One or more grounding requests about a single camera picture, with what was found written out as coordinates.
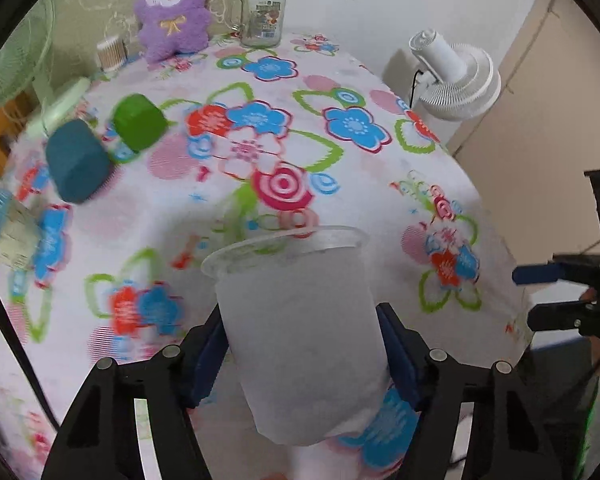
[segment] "table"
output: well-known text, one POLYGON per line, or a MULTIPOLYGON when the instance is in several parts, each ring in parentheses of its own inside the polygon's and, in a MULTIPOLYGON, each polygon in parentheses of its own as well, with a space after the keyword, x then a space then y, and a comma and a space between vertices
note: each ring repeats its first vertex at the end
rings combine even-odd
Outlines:
MULTIPOLYGON (((517 361, 530 340, 514 261, 468 177, 405 102, 320 34, 286 34, 270 50, 227 35, 193 56, 136 60, 95 81, 76 116, 119 162, 95 196, 63 203, 40 141, 20 140, 4 177, 40 216, 43 242, 32 270, 0 265, 0 296, 58 417, 97 359, 147 358, 206 319, 208 254, 296 226, 369 233, 375 300, 432 348, 490 366, 517 361), (170 121, 139 155, 109 122, 133 92, 170 121)), ((254 480, 291 469, 296 480, 384 478, 417 420, 391 388, 362 435, 289 454, 255 431, 231 354, 191 418, 215 478, 254 480)), ((147 457, 141 402, 138 419, 147 457)), ((54 434, 1 334, 0 426, 18 474, 37 479, 54 434)), ((159 478, 149 462, 147 478, 159 478)))

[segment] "plastic cup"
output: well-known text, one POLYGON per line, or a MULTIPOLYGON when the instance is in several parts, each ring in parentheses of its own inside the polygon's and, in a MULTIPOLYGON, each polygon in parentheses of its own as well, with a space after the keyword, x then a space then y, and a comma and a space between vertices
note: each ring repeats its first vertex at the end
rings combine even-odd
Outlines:
POLYGON ((0 190, 0 261, 13 269, 31 263, 40 241, 40 228, 34 216, 13 195, 0 190))
POLYGON ((256 428, 277 444, 363 431, 380 408, 388 371, 366 240, 354 228, 295 229, 202 263, 256 428))

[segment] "green fan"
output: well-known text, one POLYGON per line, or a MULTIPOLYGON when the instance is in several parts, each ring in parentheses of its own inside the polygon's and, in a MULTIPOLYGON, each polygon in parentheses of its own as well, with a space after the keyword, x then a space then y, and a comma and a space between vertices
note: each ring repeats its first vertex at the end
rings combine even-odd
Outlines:
POLYGON ((55 99, 45 64, 55 20, 53 1, 38 0, 0 49, 0 105, 32 84, 42 108, 27 125, 27 133, 34 136, 54 131, 89 87, 81 78, 55 99))

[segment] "green block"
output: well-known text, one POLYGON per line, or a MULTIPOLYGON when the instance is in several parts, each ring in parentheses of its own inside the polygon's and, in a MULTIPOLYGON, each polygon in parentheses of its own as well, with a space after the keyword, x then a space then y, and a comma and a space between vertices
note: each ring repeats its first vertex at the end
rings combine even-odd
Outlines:
POLYGON ((162 110, 142 94, 123 98, 113 112, 112 122, 120 139, 136 153, 157 142, 168 127, 162 110))

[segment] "wallpaper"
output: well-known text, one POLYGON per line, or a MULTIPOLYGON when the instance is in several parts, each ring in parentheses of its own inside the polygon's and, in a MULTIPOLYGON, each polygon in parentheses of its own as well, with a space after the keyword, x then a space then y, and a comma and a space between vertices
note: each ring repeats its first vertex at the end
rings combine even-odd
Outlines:
MULTIPOLYGON (((54 86, 96 70, 95 45, 121 34, 131 54, 139 50, 133 0, 53 0, 56 28, 47 57, 54 86)), ((207 0, 214 22, 210 34, 228 30, 232 0, 207 0)))

